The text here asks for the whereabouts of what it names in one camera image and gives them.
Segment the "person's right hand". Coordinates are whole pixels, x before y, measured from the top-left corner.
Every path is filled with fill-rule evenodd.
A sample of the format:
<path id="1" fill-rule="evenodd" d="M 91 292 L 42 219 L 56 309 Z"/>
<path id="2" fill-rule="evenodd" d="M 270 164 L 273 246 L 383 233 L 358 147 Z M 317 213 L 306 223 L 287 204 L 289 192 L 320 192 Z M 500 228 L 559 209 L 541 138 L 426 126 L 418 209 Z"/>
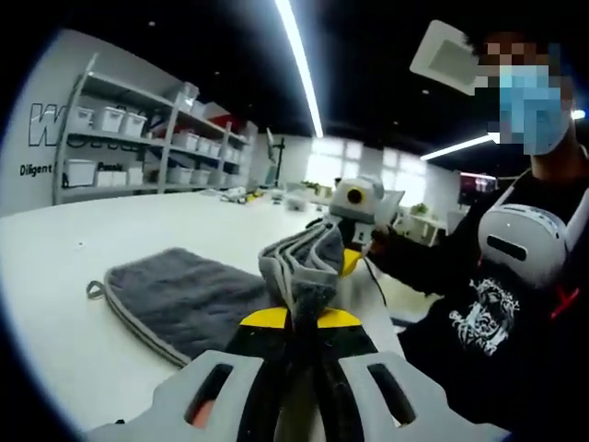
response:
<path id="1" fill-rule="evenodd" d="M 377 226 L 372 232 L 372 242 L 368 255 L 372 257 L 387 256 L 401 240 L 402 236 L 391 225 Z"/>

